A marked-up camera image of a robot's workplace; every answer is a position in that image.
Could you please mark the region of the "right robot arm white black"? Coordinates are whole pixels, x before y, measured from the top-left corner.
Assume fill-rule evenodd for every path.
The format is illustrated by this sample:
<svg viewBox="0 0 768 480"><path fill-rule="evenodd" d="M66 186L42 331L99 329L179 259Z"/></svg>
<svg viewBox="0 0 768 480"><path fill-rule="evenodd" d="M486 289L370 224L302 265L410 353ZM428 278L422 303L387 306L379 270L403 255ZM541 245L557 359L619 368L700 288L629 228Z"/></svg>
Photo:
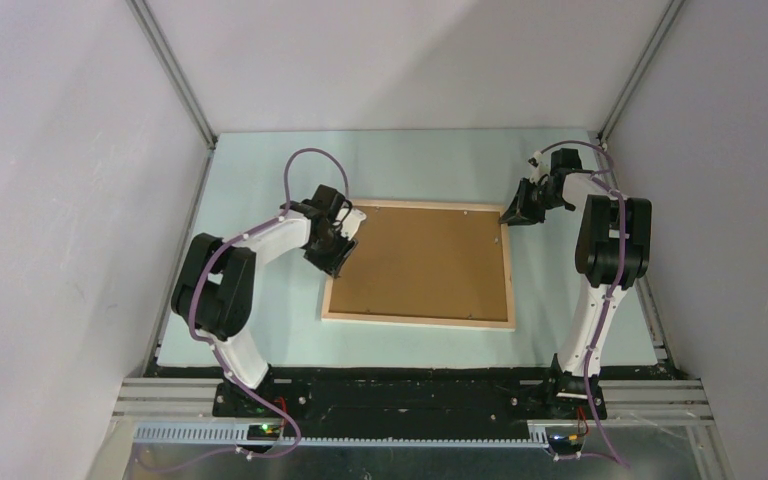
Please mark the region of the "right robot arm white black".
<svg viewBox="0 0 768 480"><path fill-rule="evenodd" d="M581 215L574 267L581 290L572 329L553 356L541 383L545 411L566 418L582 401L594 398L602 350L620 302L642 278L650 259L652 204L627 197L610 187L600 171L584 168L579 142L545 148L527 161L522 178L499 222L530 226L545 221L548 211L562 208Z"/></svg>

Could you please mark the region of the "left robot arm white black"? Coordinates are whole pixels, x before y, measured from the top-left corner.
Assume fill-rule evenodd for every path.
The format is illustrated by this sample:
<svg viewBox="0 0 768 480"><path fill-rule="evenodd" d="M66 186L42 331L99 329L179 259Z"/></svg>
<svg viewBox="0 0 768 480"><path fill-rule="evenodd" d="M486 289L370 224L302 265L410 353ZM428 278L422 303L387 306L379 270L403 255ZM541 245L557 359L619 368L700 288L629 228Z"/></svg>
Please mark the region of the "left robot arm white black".
<svg viewBox="0 0 768 480"><path fill-rule="evenodd" d="M342 193L321 185L312 198L285 203L275 217L229 240L207 233L192 239L171 310L186 321L194 340L208 345L225 376L240 386L237 402L250 415L264 416L276 403L275 388L263 381L269 364L247 327L259 271L300 250L305 260L335 278L355 250L366 219Z"/></svg>

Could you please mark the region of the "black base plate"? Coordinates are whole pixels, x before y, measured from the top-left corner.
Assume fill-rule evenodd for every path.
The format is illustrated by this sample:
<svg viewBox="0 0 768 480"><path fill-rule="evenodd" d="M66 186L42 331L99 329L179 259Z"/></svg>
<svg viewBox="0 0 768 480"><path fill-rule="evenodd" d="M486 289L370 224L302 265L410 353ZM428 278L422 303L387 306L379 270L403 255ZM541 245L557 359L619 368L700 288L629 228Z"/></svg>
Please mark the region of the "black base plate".
<svg viewBox="0 0 768 480"><path fill-rule="evenodd" d="M525 440L529 422L606 419L601 388L586 401L550 402L549 368L272 367L251 398L230 380L216 388L219 418L279 418L306 439Z"/></svg>

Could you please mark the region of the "right aluminium corner rail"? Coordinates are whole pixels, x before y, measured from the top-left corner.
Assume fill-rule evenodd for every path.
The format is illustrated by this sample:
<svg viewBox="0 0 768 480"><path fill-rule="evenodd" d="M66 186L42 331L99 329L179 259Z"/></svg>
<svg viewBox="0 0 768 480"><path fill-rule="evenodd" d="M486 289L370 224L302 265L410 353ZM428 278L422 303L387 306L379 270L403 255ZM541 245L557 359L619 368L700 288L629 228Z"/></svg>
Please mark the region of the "right aluminium corner rail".
<svg viewBox="0 0 768 480"><path fill-rule="evenodd" d="M668 36L677 20L679 19L686 0L669 0L666 3L659 19L652 29L650 35L644 43L644 46L635 60L632 69L624 81L619 94L612 103L611 108L602 122L600 129L597 131L596 138L601 143L609 141L614 130L623 118L623 115L629 107L634 95L642 85L643 80L653 65L658 53L660 52L663 44L666 42Z"/></svg>

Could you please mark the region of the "aluminium corner rail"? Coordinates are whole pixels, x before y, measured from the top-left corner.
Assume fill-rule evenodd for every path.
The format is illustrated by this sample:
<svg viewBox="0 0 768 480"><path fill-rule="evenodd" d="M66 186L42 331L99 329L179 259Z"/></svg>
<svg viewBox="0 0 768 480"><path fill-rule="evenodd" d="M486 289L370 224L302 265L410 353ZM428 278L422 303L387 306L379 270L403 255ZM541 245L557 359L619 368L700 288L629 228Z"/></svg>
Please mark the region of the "aluminium corner rail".
<svg viewBox="0 0 768 480"><path fill-rule="evenodd" d="M632 69L624 81L619 94L612 103L611 108L602 122L600 129L597 131L596 138L601 143L609 141L614 130L623 118L623 115L629 107L634 95L642 85L643 80L653 65L658 53L660 52L663 44L666 42L668 36L677 20L679 19L686 0L669 0L666 3L659 19L652 29L650 35L644 43L644 46L635 60Z"/></svg>
<svg viewBox="0 0 768 480"><path fill-rule="evenodd" d="M187 75L179 62L157 16L146 0L127 0L137 24L154 52L161 69L190 118L197 133L209 150L216 147L218 135L210 125Z"/></svg>

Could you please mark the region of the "front aluminium rail frame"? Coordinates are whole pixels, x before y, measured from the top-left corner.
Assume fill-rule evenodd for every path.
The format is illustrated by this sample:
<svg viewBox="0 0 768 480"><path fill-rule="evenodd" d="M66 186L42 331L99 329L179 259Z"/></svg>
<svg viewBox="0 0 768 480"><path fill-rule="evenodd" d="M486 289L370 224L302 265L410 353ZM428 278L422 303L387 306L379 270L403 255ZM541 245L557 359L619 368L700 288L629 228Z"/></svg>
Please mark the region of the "front aluminium rail frame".
<svg viewBox="0 0 768 480"><path fill-rule="evenodd" d="M318 385L290 408L302 437L265 416L221 417L210 379L128 379L93 479L730 479L733 471L701 384L606 381L607 418L580 454L556 443L571 419L522 414L476 383Z"/></svg>

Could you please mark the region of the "left aluminium corner rail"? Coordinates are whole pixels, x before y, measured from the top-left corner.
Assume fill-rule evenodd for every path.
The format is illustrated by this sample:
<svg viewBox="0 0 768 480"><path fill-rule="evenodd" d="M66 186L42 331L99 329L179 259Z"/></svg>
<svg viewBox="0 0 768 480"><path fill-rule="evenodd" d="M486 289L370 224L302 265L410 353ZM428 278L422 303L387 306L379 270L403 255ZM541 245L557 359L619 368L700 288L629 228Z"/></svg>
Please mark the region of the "left aluminium corner rail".
<svg viewBox="0 0 768 480"><path fill-rule="evenodd" d="M187 75L179 62L157 16L146 0L127 0L137 24L154 52L161 69L190 118L197 133L209 150L216 147L218 135L210 125Z"/></svg>

